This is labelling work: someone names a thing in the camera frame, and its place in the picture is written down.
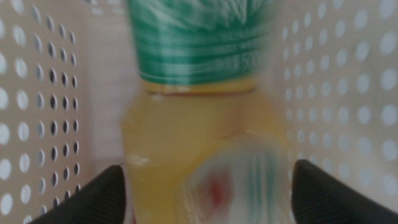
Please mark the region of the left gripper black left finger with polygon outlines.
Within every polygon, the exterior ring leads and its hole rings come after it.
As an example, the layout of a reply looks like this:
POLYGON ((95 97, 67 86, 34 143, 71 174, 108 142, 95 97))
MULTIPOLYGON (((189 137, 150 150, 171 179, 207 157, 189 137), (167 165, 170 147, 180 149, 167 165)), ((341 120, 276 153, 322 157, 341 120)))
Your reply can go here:
POLYGON ((33 224, 123 224, 126 185, 120 165, 109 166, 59 206, 33 224))

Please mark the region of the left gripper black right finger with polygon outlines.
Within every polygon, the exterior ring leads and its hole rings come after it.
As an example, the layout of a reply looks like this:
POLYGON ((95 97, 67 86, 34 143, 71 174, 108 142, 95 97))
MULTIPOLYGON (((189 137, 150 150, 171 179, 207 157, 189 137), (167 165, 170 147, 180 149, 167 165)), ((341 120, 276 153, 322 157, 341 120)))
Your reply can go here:
POLYGON ((397 224, 397 212, 365 197, 308 160, 294 165, 291 206, 297 223, 397 224))

